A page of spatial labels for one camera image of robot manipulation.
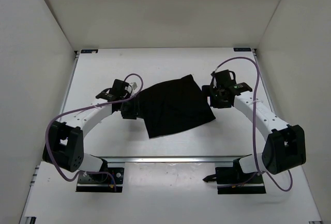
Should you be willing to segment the black skirt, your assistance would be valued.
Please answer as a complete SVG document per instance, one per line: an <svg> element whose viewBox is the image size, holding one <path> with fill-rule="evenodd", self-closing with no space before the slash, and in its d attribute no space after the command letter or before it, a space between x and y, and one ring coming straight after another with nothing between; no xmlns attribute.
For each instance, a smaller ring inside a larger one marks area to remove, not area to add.
<svg viewBox="0 0 331 224"><path fill-rule="evenodd" d="M150 139L187 131L216 119L191 74L146 88L136 99Z"/></svg>

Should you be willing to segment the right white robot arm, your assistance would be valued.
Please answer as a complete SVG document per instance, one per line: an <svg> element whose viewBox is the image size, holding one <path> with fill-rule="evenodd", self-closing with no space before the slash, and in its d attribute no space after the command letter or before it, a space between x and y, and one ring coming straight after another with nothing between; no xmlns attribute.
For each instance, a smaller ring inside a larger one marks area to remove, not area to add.
<svg viewBox="0 0 331 224"><path fill-rule="evenodd" d="M256 105L255 129L265 140L263 152L247 155L237 160L232 178L243 183L253 172L267 171L276 175L301 166L306 162L305 133L300 125L291 126L277 117L261 101L253 99L253 90L246 83L228 88L202 86L203 95L210 99L210 106L217 109L234 107L253 121Z"/></svg>

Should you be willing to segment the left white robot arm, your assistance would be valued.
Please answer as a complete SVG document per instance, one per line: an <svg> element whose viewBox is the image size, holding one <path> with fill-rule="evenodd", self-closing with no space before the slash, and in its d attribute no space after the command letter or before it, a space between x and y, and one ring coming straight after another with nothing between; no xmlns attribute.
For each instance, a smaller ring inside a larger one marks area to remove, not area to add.
<svg viewBox="0 0 331 224"><path fill-rule="evenodd" d="M56 162L57 166L69 172L84 171L95 181L102 182L108 177L106 161L84 152L84 138L103 119L119 111L124 103L138 93L135 82L116 79L111 88L102 90L96 99L64 122L59 117L47 127L46 144L42 154L44 162Z"/></svg>

